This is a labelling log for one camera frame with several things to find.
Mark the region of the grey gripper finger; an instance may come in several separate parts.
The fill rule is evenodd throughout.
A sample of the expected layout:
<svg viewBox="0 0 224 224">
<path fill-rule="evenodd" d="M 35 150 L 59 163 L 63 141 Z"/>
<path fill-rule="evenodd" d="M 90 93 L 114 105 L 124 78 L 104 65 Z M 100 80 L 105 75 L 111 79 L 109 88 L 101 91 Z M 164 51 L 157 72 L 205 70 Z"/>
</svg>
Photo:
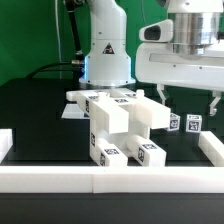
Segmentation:
<svg viewBox="0 0 224 224">
<path fill-rule="evenodd" d="M 213 97 L 213 100 L 209 105 L 209 115 L 215 116 L 217 113 L 216 106 L 219 103 L 219 101 L 222 99 L 222 92 L 221 91 L 213 91 L 212 97 Z"/>
<path fill-rule="evenodd" d="M 157 92 L 160 96 L 161 103 L 165 104 L 166 100 L 169 98 L 169 94 L 166 91 L 165 86 L 163 84 L 157 84 L 156 89 L 157 89 Z"/>
</svg>

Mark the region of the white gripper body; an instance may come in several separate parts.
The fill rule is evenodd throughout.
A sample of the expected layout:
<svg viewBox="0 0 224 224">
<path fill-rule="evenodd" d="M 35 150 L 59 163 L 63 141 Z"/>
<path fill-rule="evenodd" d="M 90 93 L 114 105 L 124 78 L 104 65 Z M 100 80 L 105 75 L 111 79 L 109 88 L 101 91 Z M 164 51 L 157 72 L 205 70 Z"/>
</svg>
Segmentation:
<svg viewBox="0 0 224 224">
<path fill-rule="evenodd" d="M 224 92 L 224 42 L 203 55 L 181 55 L 169 44 L 143 43 L 137 49 L 135 75 L 140 82 Z"/>
</svg>

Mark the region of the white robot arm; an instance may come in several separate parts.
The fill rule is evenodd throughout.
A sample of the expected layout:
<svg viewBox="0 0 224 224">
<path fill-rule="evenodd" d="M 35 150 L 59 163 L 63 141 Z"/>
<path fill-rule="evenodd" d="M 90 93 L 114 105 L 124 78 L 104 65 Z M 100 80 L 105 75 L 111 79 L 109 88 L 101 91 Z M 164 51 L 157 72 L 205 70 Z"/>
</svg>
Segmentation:
<svg viewBox="0 0 224 224">
<path fill-rule="evenodd" d="M 115 0 L 85 0 L 91 15 L 91 50 L 84 83 L 123 85 L 135 67 L 138 81 L 209 90 L 210 114 L 224 94 L 224 35 L 219 31 L 224 0 L 155 0 L 166 18 L 139 30 L 136 61 L 126 55 L 126 13 Z"/>
</svg>

